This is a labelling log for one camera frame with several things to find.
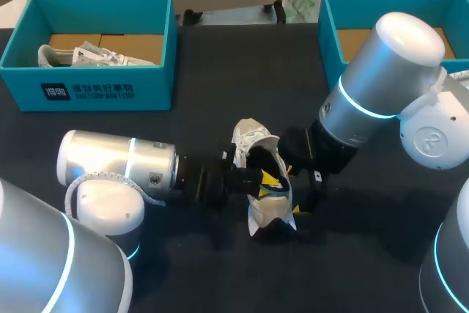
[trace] dark table surface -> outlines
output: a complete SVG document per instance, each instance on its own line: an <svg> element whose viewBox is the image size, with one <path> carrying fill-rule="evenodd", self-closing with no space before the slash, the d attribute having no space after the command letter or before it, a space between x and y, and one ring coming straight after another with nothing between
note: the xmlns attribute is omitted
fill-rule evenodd
<svg viewBox="0 0 469 313"><path fill-rule="evenodd" d="M239 119L280 134L311 124L327 94L315 25L181 28L170 112L20 113L0 80L0 175L63 210L56 155L68 130L218 155ZM294 235L250 239L244 197L220 216L148 208L130 312L423 312L418 269L468 175L469 163L414 163L395 120L330 178ZM296 200L306 187L295 181Z"/></svg>

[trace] teal box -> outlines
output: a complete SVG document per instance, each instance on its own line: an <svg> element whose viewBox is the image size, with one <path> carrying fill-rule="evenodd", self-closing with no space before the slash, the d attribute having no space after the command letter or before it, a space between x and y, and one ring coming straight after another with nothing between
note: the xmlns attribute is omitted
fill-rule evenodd
<svg viewBox="0 0 469 313"><path fill-rule="evenodd" d="M161 65L38 67L37 50L53 33L164 34ZM172 0L29 0L0 74L21 111L169 110L176 51Z"/></svg>
<svg viewBox="0 0 469 313"><path fill-rule="evenodd" d="M344 72L337 29L371 29L388 12L406 12L432 27L442 27L455 60L444 60L449 73L469 70L469 0L321 0L319 42L332 89Z"/></svg>

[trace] glowing blue light ring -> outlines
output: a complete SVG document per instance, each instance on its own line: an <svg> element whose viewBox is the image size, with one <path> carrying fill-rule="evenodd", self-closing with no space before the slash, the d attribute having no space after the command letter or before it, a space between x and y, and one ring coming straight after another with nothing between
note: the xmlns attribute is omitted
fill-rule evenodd
<svg viewBox="0 0 469 313"><path fill-rule="evenodd" d="M453 298L454 302L457 303L457 305L460 307L460 309L462 309L465 313L469 313L469 309L467 309L466 307L464 307L464 305L459 302L459 300L457 299L457 297L454 295L454 293L451 291L451 289L449 288L448 284L446 283L445 279L443 278L443 274L441 273L441 270L440 270L440 265L438 264L438 258L437 258L437 241L438 241L438 234L440 233L440 230L441 230L441 226L443 224L440 225L440 228L438 229L438 232L437 232L437 236L435 237L435 247L433 249L433 254L435 255L435 264L436 264L436 267L437 267L437 272L438 272L438 275L440 276L440 280L441 282L443 283L443 286L446 288L446 291L448 291L449 295L451 296L451 298Z"/></svg>
<svg viewBox="0 0 469 313"><path fill-rule="evenodd" d="M130 139L129 156L127 157L127 164L125 165L125 174L124 174L126 178L129 178L130 170L132 169L132 166L133 166L133 162L131 159L133 158L133 150L135 149L135 141L136 141L135 137Z"/></svg>
<svg viewBox="0 0 469 313"><path fill-rule="evenodd" d="M342 86L342 75L339 77L339 91L342 93L342 95L347 99L347 101L352 104L354 107L356 107L359 111L362 113L365 113L366 115L369 115L370 117L376 117L377 119L392 119L396 115L380 115L376 114L370 110L366 110L363 106L360 106L358 103L356 103L346 92L344 87Z"/></svg>
<svg viewBox="0 0 469 313"><path fill-rule="evenodd" d="M72 268L73 255L75 253L75 233L73 232L73 226L70 222L70 219L62 214L67 223L68 229L68 250L67 250L67 259L65 260L64 270L60 276L59 283L57 284L56 289L54 290L49 302L45 305L42 313L50 313L55 306L56 302L59 300L60 294L62 293L65 283L67 282L68 276L70 274L70 269Z"/></svg>
<svg viewBox="0 0 469 313"><path fill-rule="evenodd" d="M140 244L137 246L137 249L129 257L127 257L127 259L131 260L137 254L139 249L140 249Z"/></svg>

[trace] shoe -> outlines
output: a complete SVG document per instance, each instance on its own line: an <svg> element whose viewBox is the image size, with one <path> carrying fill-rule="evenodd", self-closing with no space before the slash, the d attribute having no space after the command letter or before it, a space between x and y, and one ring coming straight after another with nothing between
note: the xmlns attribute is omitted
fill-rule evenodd
<svg viewBox="0 0 469 313"><path fill-rule="evenodd" d="M116 54L108 49L99 48L90 42L83 43L73 51L54 49L47 44L41 45L38 60L39 67L155 65L146 60L131 58Z"/></svg>
<svg viewBox="0 0 469 313"><path fill-rule="evenodd" d="M278 140L277 136L271 135L264 125L254 119L242 119L234 128L234 164L237 168L262 170L259 192L248 194L248 227L251 236L277 218L296 230L292 214L292 186L285 163L277 151Z"/></svg>

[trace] cardboard box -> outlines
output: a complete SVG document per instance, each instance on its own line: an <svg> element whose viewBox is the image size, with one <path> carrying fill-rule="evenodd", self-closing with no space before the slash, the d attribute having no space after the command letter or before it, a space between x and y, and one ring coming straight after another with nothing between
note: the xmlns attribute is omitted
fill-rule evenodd
<svg viewBox="0 0 469 313"><path fill-rule="evenodd" d="M318 38L332 89L370 29L388 12L406 12L443 38L449 73L469 70L469 0L321 0Z"/></svg>
<svg viewBox="0 0 469 313"><path fill-rule="evenodd" d="M85 40L156 65L38 67L42 44ZM172 0L28 0L0 74L21 111L169 110L176 50Z"/></svg>
<svg viewBox="0 0 469 313"><path fill-rule="evenodd" d="M449 45L448 38L441 27L433 27L433 29L440 35L443 43L445 43L445 59L456 59L453 49ZM339 36L340 47L346 62L353 59L357 54L358 49L365 43L371 29L338 29L337 35Z"/></svg>
<svg viewBox="0 0 469 313"><path fill-rule="evenodd" d="M164 36L161 34L52 34L49 45L55 49L73 50L90 42L117 54L161 64Z"/></svg>

